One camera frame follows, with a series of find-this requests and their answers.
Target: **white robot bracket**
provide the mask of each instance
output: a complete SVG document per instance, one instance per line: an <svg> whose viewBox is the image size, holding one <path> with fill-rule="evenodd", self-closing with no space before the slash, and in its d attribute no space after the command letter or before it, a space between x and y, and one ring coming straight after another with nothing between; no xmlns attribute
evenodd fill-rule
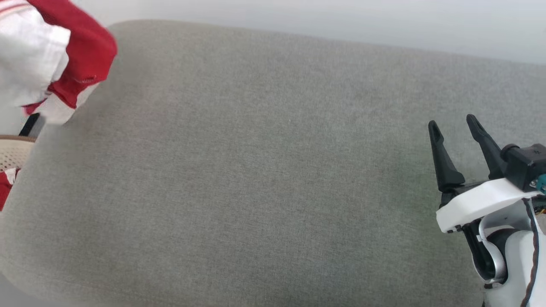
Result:
<svg viewBox="0 0 546 307"><path fill-rule="evenodd" d="M442 192L436 220L445 233L464 233L476 272L488 289L486 301L495 307L509 306L507 297L512 297L518 305L531 306L530 302L541 301L538 296L546 295L534 291L531 300L528 289L529 285L531 289L545 286L535 285L536 281L546 282L536 276L537 262L546 265L546 253L538 256L538 244L546 243L546 236L535 219L535 214L546 210L546 147L509 144L501 150L474 115L469 114L466 121L482 149L489 180L465 184L447 154L438 125L431 121L432 156ZM509 247L520 250L508 251Z"/></svg>

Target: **fabric texture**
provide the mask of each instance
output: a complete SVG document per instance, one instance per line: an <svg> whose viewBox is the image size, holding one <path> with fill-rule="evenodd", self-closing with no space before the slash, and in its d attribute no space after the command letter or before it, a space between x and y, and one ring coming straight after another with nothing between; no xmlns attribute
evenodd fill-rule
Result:
<svg viewBox="0 0 546 307"><path fill-rule="evenodd" d="M69 306L480 306L443 234L427 124L546 143L546 67L168 21L115 25L109 79L44 129L0 270Z"/></svg>
<svg viewBox="0 0 546 307"><path fill-rule="evenodd" d="M0 102L43 101L67 66L69 39L70 30L46 23L27 1L0 0Z"/></svg>
<svg viewBox="0 0 546 307"><path fill-rule="evenodd" d="M108 30L70 0L28 1L47 23L70 29L72 35L66 47L70 61L60 79L49 85L51 96L27 106L26 113L43 113L48 123L65 123L90 94L82 93L91 92L92 85L108 77L117 54L116 42Z"/></svg>

